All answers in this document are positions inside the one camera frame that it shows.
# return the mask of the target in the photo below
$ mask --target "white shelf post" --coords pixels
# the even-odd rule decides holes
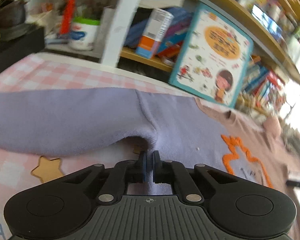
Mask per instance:
[[[100,61],[101,64],[117,67],[120,53],[138,4],[139,0],[118,0]]]

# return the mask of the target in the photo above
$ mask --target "gray ribbed panel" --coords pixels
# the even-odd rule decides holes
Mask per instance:
[[[217,228],[202,208],[187,206],[176,196],[124,196],[99,207],[77,232],[60,240],[238,240]],[[274,238],[289,240],[287,235]],[[13,237],[11,240],[22,240]]]

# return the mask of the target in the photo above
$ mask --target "white and orange box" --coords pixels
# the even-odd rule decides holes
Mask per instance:
[[[154,9],[136,49],[136,54],[152,58],[161,44],[171,22],[173,14],[161,9]]]

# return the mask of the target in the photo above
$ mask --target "pink and white checkered tablecloth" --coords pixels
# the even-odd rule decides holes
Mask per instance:
[[[0,91],[4,92],[94,87],[133,88],[153,93],[188,95],[182,91],[121,75],[76,65],[44,61],[36,55],[29,55],[0,74]],[[202,102],[220,111],[227,109],[207,101]],[[92,153],[62,158],[60,169],[63,174],[69,174],[95,163],[103,163],[106,168],[113,167],[119,161],[137,159],[138,155],[133,153],[133,148],[134,142],[127,138]],[[38,155],[20,154],[0,149],[0,239],[6,240],[11,236],[3,218],[5,203],[17,192],[41,183],[38,177],[31,174],[31,171],[38,166],[39,157]]]

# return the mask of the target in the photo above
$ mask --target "black box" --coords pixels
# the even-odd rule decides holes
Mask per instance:
[[[13,41],[0,41],[0,73],[29,54],[43,49],[43,27],[39,27]]]

